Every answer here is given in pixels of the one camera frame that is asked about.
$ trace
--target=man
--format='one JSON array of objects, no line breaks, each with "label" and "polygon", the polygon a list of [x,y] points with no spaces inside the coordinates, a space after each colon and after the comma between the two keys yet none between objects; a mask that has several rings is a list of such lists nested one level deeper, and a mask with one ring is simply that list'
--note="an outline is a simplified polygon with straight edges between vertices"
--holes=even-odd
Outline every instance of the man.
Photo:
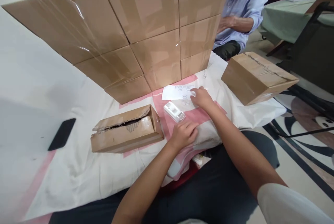
[{"label": "man", "polygon": [[261,24],[261,12],[267,1],[226,0],[213,52],[228,60],[242,51],[248,35]]}]

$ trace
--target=finger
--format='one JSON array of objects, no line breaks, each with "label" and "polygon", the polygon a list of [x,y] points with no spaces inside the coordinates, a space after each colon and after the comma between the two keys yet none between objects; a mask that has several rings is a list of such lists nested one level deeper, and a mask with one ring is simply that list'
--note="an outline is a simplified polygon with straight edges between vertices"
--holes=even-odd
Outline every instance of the finger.
[{"label": "finger", "polygon": [[194,131],[195,128],[197,128],[199,124],[197,122],[191,122],[187,128],[186,133],[190,136],[190,134]]},{"label": "finger", "polygon": [[192,121],[187,121],[184,125],[182,125],[185,129],[188,128],[189,125],[191,125],[193,122]]},{"label": "finger", "polygon": [[189,142],[193,143],[196,139],[196,136],[198,134],[198,130],[197,128],[194,129],[194,131],[191,133],[190,137],[189,137]]},{"label": "finger", "polygon": [[180,121],[179,123],[177,123],[177,125],[180,127],[180,126],[183,126],[185,124],[188,124],[188,123],[191,123],[190,120],[184,120],[184,121]]}]

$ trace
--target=open cardboard box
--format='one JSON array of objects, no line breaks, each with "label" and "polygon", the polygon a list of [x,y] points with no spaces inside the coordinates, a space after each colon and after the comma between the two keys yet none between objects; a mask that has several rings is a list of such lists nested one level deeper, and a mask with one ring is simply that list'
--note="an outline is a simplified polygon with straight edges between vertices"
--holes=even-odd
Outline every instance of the open cardboard box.
[{"label": "open cardboard box", "polygon": [[93,131],[92,152],[100,153],[124,153],[164,139],[151,105],[100,120]]}]

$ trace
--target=table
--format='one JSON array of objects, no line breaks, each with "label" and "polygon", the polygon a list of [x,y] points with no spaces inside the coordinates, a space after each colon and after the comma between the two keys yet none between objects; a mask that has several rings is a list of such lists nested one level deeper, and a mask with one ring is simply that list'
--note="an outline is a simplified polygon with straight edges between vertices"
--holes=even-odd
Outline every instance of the table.
[{"label": "table", "polygon": [[[295,43],[312,14],[305,14],[316,0],[291,2],[280,0],[264,7],[263,21],[259,31],[270,40],[268,34],[290,43]],[[334,14],[323,14],[319,21],[334,26]]]}]

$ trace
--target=white sheet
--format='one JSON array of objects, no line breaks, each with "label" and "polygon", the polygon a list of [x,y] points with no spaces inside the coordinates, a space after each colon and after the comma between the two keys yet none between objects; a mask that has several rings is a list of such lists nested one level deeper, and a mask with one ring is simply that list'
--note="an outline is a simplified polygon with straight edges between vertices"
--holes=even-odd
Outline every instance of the white sheet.
[{"label": "white sheet", "polygon": [[[221,81],[227,63],[211,52],[206,70],[188,77],[177,84],[204,86],[212,98],[225,111],[238,128],[263,126],[285,113],[285,107],[276,100],[243,106]],[[136,99],[123,106],[113,100],[103,89],[87,78],[72,109],[71,117],[77,119],[64,148],[57,150],[24,220],[55,211],[75,208],[94,200],[106,198],[130,187],[155,155],[169,139],[175,122],[164,115],[161,101],[162,89]],[[220,139],[206,113],[191,101],[173,101],[190,120],[200,121],[199,134],[194,145],[181,151],[168,171],[177,180],[187,169],[189,160],[204,149],[217,146]],[[151,104],[160,116],[165,139],[125,154],[92,153],[91,129],[106,117]],[[166,177],[164,185],[171,181]]]}]

